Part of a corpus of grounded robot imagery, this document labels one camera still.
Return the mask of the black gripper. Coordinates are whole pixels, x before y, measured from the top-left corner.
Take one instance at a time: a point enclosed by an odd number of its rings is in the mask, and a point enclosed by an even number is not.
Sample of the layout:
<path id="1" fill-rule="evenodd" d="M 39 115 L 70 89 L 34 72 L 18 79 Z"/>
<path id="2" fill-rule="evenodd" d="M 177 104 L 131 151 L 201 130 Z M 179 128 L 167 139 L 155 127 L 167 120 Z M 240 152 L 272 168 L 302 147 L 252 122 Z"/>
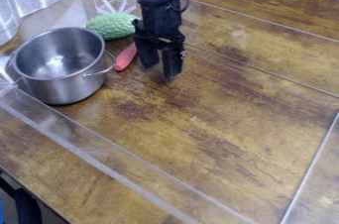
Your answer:
<path id="1" fill-rule="evenodd" d="M 135 45 L 146 68 L 159 62 L 162 50 L 163 73 L 173 79 L 183 70 L 186 50 L 185 35 L 181 33 L 182 14 L 186 7 L 182 0 L 138 0 L 142 19 L 134 20 Z"/>

